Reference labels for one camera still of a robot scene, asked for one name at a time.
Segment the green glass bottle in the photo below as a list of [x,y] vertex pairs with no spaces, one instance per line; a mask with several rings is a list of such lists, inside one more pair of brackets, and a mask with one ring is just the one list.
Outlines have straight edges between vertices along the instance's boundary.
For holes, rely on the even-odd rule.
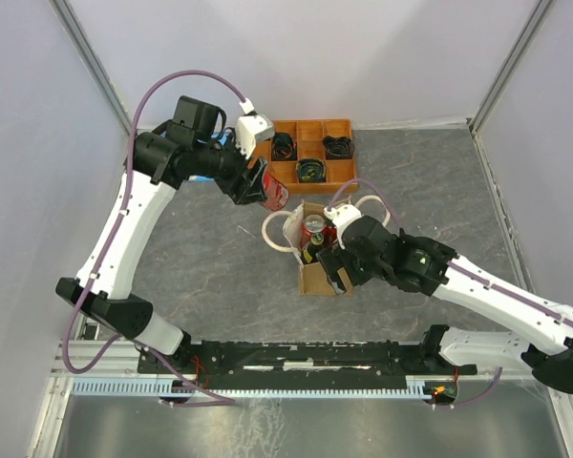
[[301,259],[304,265],[318,261],[319,252],[325,247],[325,237],[322,232],[313,233],[302,249]]

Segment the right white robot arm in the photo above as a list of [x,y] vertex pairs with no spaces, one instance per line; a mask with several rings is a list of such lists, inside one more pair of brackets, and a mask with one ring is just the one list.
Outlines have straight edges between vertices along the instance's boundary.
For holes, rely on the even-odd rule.
[[394,234],[369,216],[338,213],[336,238],[316,255],[336,294],[372,279],[406,293],[451,302],[504,326],[467,331],[435,324],[416,345],[394,344],[391,358],[409,374],[448,375],[495,367],[527,371],[573,395],[573,306],[552,302],[504,281],[434,239]]

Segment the canvas tote bag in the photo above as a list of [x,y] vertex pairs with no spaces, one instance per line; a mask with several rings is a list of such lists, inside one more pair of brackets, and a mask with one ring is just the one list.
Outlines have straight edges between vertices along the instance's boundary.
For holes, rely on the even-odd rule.
[[[304,265],[301,259],[302,249],[300,246],[302,222],[310,214],[321,215],[326,224],[330,222],[324,215],[324,206],[321,204],[302,201],[293,211],[281,210],[271,213],[262,223],[262,237],[265,243],[275,251],[288,253],[296,259],[298,265],[298,290],[302,296],[340,296],[351,295],[353,274],[347,274],[346,268],[338,265],[336,269],[327,274],[324,265],[319,261]],[[285,244],[275,242],[268,234],[269,223],[274,219],[284,219],[282,234]],[[325,246],[329,249],[329,255],[335,254],[333,245]]]

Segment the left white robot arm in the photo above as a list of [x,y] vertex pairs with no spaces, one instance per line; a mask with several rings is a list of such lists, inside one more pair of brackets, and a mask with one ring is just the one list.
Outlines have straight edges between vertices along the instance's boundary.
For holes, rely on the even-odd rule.
[[266,162],[255,147],[274,134],[273,123],[250,102],[225,141],[213,132],[225,113],[191,97],[179,99],[171,119],[134,141],[133,169],[123,175],[115,205],[96,246],[72,278],[55,292],[84,315],[159,352],[170,371],[192,361],[189,336],[160,317],[153,305],[132,294],[140,256],[159,219],[181,185],[192,176],[209,177],[237,205],[266,202]]

